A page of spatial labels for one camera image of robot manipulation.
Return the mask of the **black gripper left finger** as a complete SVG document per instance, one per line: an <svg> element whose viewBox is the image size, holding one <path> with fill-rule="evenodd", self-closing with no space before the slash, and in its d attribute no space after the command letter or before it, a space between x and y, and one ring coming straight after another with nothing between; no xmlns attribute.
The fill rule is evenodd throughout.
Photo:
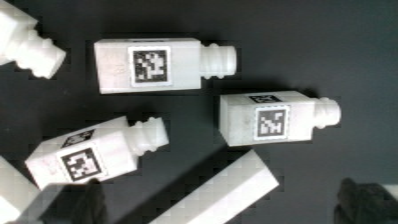
<svg viewBox="0 0 398 224"><path fill-rule="evenodd" d="M104 186L97 179L86 184L59 185L61 192L40 215L45 224L109 224Z"/></svg>

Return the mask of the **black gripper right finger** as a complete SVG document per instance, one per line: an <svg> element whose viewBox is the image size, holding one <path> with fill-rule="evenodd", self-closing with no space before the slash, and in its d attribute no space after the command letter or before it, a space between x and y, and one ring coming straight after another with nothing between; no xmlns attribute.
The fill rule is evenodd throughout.
<svg viewBox="0 0 398 224"><path fill-rule="evenodd" d="M344 179L335 224L398 224L398 184Z"/></svg>

